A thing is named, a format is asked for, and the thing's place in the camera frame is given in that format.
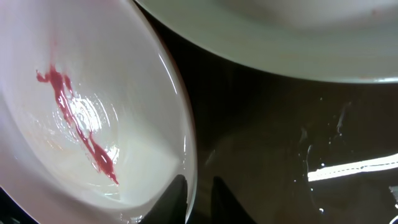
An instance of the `white plate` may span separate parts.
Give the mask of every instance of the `white plate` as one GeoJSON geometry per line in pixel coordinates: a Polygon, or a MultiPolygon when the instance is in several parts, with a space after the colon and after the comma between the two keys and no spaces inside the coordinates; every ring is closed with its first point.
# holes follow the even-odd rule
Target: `white plate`
{"type": "Polygon", "coordinates": [[[397,1],[136,1],[187,40],[248,67],[328,82],[398,82],[397,1]]]}
{"type": "Polygon", "coordinates": [[[183,83],[134,3],[2,1],[0,27],[0,184],[14,201],[39,223],[134,223],[183,174],[188,218],[183,83]]]}

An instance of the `red stain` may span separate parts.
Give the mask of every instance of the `red stain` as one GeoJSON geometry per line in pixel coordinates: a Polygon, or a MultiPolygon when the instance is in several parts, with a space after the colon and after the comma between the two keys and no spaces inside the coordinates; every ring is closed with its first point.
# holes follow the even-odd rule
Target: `red stain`
{"type": "Polygon", "coordinates": [[[67,75],[62,75],[61,73],[57,72],[54,65],[50,66],[50,71],[48,71],[44,77],[37,70],[36,74],[37,81],[42,83],[51,83],[52,88],[54,89],[55,101],[57,102],[57,105],[63,114],[63,118],[70,126],[73,124],[75,125],[79,138],[87,147],[90,154],[94,157],[99,166],[99,171],[102,170],[116,184],[119,184],[116,180],[116,175],[113,170],[113,161],[111,158],[107,155],[106,151],[95,142],[93,139],[92,130],[90,130],[90,135],[88,138],[84,135],[77,123],[75,116],[72,114],[69,106],[69,100],[65,95],[65,88],[63,87],[63,84],[65,84],[68,91],[72,94],[72,97],[74,97],[70,78],[67,75]]]}

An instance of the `plate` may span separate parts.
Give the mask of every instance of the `plate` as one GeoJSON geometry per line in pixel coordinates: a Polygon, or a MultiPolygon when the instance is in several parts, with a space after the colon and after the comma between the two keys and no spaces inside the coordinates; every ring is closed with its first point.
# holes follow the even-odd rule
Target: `plate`
{"type": "Polygon", "coordinates": [[[398,82],[394,1],[137,2],[190,42],[248,67],[325,82],[398,82]]]}
{"type": "Polygon", "coordinates": [[[0,184],[39,223],[137,223],[196,191],[177,68],[130,1],[0,3],[0,184]]]}

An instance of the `red liquid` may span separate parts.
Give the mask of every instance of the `red liquid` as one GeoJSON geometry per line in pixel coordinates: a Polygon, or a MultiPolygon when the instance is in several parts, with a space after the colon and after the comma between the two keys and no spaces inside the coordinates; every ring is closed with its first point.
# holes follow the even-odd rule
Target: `red liquid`
{"type": "Polygon", "coordinates": [[[83,131],[81,131],[75,116],[70,110],[69,100],[65,96],[65,89],[63,87],[63,84],[65,83],[65,86],[73,97],[73,90],[69,77],[67,75],[62,75],[61,73],[57,72],[54,65],[50,66],[50,71],[47,72],[44,77],[38,71],[36,71],[36,74],[37,81],[43,83],[51,83],[55,93],[55,101],[57,102],[58,107],[61,109],[63,118],[70,126],[72,126],[73,124],[75,125],[76,132],[79,135],[79,138],[87,147],[91,155],[94,157],[99,166],[99,171],[102,170],[116,184],[119,184],[113,171],[113,161],[111,160],[111,158],[109,158],[106,151],[95,142],[95,140],[93,139],[92,130],[90,130],[90,135],[88,136],[88,138],[83,134],[83,131]]]}

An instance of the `dish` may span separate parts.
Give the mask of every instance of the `dish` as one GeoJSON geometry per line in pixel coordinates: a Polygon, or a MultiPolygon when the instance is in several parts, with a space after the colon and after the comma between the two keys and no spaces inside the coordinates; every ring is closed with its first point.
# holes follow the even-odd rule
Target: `dish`
{"type": "MultiPolygon", "coordinates": [[[[361,2],[362,5],[355,7],[354,4],[348,7],[349,11],[327,14],[331,19],[335,19],[339,13],[346,17],[351,15],[351,10],[365,10],[366,24],[340,21],[337,27],[320,30],[290,29],[269,20],[264,0],[137,2],[161,23],[190,42],[248,67],[288,77],[324,82],[398,82],[396,2],[378,1],[365,4],[352,0],[350,2],[361,2]],[[379,8],[370,7],[382,7],[387,3],[395,6],[389,8],[386,16],[384,13],[378,13],[379,8]]],[[[305,2],[326,5],[329,2],[336,6],[333,9],[338,9],[337,6],[345,7],[339,1],[305,2]]],[[[291,21],[295,18],[292,16],[287,19],[291,21]]],[[[303,27],[305,25],[298,21],[297,24],[303,27]]]]}
{"type": "Polygon", "coordinates": [[[134,3],[0,11],[1,187],[39,223],[137,223],[183,174],[188,219],[197,170],[183,83],[134,3]]]}

